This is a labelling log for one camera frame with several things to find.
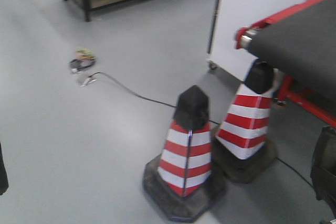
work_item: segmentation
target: traffic cone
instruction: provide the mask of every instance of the traffic cone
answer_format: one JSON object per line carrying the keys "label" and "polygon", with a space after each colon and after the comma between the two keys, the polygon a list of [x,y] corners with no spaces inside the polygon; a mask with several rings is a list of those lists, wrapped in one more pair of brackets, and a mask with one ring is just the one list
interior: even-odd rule
{"label": "traffic cone", "polygon": [[256,60],[212,137],[213,159],[234,182],[250,183],[277,156],[266,138],[273,79],[273,68]]}
{"label": "traffic cone", "polygon": [[8,179],[7,179],[7,173],[4,165],[4,161],[2,158],[2,149],[0,144],[0,195],[5,193],[8,189]]}
{"label": "traffic cone", "polygon": [[162,154],[146,164],[143,187],[170,220],[195,221],[224,192],[208,120],[208,97],[192,86],[178,99]]}

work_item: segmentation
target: cable connector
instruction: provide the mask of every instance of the cable connector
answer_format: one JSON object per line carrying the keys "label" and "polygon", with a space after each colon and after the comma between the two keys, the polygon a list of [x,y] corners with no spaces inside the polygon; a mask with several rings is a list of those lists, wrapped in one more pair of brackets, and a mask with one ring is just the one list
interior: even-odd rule
{"label": "cable connector", "polygon": [[94,78],[92,76],[89,76],[88,78],[85,79],[85,81],[83,82],[81,87],[85,87],[85,86],[89,85],[90,83],[95,82],[96,80],[97,80],[96,78]]}

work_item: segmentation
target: conveyor belt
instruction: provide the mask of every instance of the conveyor belt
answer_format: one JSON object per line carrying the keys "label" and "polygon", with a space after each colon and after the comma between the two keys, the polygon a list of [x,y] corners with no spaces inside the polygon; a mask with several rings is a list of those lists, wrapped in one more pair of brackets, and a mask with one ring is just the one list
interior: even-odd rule
{"label": "conveyor belt", "polygon": [[262,29],[247,50],[336,101],[336,0],[323,0]]}

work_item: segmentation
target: gray floor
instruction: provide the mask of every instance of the gray floor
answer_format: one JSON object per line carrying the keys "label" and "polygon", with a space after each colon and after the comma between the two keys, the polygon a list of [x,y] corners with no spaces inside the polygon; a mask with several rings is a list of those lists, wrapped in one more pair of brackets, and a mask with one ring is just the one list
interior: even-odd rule
{"label": "gray floor", "polygon": [[[81,88],[68,70],[78,46],[136,92],[175,103],[199,84],[220,121],[239,82],[205,59],[215,0],[138,0],[93,14],[61,0],[0,0],[0,141],[9,190],[1,224],[170,223],[141,188],[160,153],[171,108],[140,100],[104,77]],[[289,103],[271,112],[279,156],[309,178],[325,123]],[[197,223],[318,223],[332,219],[296,174],[274,163],[228,191]]]}

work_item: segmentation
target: black cable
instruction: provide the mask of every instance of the black cable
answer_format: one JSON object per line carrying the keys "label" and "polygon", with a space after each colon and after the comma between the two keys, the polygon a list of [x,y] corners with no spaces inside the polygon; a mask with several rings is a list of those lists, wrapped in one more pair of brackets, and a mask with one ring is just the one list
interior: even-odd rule
{"label": "black cable", "polygon": [[304,182],[306,182],[312,189],[314,189],[313,185],[308,180],[306,180],[306,178],[303,177],[294,167],[287,164],[285,161],[281,160],[279,157],[277,157],[277,160],[282,162],[284,165],[286,165],[288,168],[290,168],[293,172],[295,172],[297,175],[299,175],[299,177],[302,178]]}
{"label": "black cable", "polygon": [[[126,91],[130,92],[132,95],[136,96],[136,97],[139,97],[141,99],[144,99],[144,100],[147,100],[147,101],[150,101],[150,102],[156,102],[156,103],[159,103],[159,104],[162,104],[162,105],[166,105],[166,106],[169,106],[171,108],[176,108],[176,106],[174,105],[171,105],[169,103],[165,103],[165,102],[161,102],[161,101],[158,101],[158,100],[154,100],[154,99],[150,99],[150,98],[147,98],[147,97],[144,97],[136,92],[134,92],[133,90],[127,88],[124,84],[122,84],[120,81],[118,81],[116,78],[114,78],[113,76],[110,76],[109,74],[107,73],[104,73],[104,72],[96,72],[92,75],[89,76],[89,78],[93,77],[94,75],[96,74],[102,74],[103,76],[106,76],[107,78],[111,79],[112,81],[114,81],[116,84],[118,84],[119,86],[121,86],[122,88],[124,88]],[[219,125],[219,123],[215,122],[215,121],[212,121],[212,120],[209,120],[210,122],[214,123],[214,124],[217,124]]]}
{"label": "black cable", "polygon": [[[119,86],[121,86],[122,88],[124,88],[126,91],[130,92],[132,95],[136,96],[136,97],[139,97],[141,99],[144,99],[144,100],[147,100],[147,101],[150,101],[150,102],[156,102],[156,103],[159,103],[159,104],[162,104],[162,105],[166,105],[166,106],[169,106],[171,108],[176,108],[176,106],[174,105],[171,105],[169,103],[165,103],[165,102],[161,102],[161,101],[158,101],[158,100],[154,100],[154,99],[150,99],[150,98],[147,98],[147,97],[144,97],[136,92],[134,92],[133,90],[127,88],[125,85],[123,85],[120,81],[118,81],[116,78],[110,76],[109,74],[107,73],[104,73],[104,72],[96,72],[92,75],[89,76],[89,78],[93,77],[94,75],[96,74],[102,74],[103,76],[106,76],[107,78],[111,79],[112,81],[114,81],[116,84],[118,84]],[[209,120],[210,122],[214,123],[214,124],[217,124],[219,125],[219,123],[215,122],[215,121],[212,121],[212,120]],[[303,179],[303,181],[305,181],[311,188],[314,189],[313,185],[311,183],[309,183],[308,180],[305,179],[305,177],[303,177],[295,168],[293,168],[291,165],[287,164],[285,161],[281,160],[279,157],[277,157],[277,160],[282,162],[284,165],[286,165],[288,168],[290,168],[293,172],[295,172],[297,175],[299,175],[300,178]]]}

